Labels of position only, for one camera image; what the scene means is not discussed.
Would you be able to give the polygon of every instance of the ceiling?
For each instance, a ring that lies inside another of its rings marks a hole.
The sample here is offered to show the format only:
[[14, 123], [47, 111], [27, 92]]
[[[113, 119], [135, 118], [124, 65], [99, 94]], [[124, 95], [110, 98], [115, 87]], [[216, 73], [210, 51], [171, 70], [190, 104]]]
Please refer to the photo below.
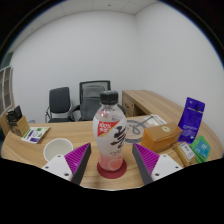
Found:
[[156, 0], [67, 0], [59, 3], [36, 17], [18, 35], [8, 49], [8, 53], [15, 49], [34, 31], [56, 19], [79, 12], [87, 11], [116, 11], [135, 15], [143, 8], [157, 3]]

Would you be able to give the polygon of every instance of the purple package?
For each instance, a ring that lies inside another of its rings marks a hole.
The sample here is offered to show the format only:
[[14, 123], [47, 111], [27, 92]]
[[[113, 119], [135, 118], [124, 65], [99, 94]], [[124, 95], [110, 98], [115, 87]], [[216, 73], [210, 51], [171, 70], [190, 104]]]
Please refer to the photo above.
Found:
[[191, 144], [197, 136], [205, 104], [192, 98], [187, 98], [182, 117], [178, 126], [182, 129], [182, 133], [178, 142], [187, 142]]

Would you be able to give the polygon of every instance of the red bottle coaster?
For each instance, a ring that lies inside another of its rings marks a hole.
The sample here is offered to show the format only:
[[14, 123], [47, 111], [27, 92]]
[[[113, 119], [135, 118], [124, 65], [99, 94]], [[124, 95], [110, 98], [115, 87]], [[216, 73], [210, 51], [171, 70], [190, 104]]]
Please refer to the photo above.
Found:
[[123, 163], [118, 170], [116, 170], [116, 171], [106, 171], [100, 166], [100, 164], [98, 162], [97, 163], [97, 170], [102, 177], [105, 177], [107, 179], [116, 179], [116, 178], [119, 178], [119, 177], [124, 175], [124, 173], [127, 170], [127, 164], [126, 164], [125, 160], [123, 160]]

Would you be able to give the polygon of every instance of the drawer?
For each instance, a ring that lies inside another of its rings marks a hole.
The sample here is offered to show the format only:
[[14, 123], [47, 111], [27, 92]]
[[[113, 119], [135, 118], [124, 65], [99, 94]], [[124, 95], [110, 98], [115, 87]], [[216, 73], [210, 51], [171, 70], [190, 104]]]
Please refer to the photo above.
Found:
[[134, 116], [134, 103], [132, 103], [127, 97], [123, 96], [122, 106], [126, 111], [127, 117]]

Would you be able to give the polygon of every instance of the plastic bottle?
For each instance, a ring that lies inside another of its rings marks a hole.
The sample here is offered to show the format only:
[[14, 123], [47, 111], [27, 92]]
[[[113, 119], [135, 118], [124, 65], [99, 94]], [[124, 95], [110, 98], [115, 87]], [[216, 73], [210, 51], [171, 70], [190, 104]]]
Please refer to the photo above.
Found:
[[127, 133], [127, 120], [117, 106], [117, 91], [103, 91], [100, 98], [102, 106], [93, 119], [99, 165], [106, 171], [116, 171], [123, 163], [122, 147]]

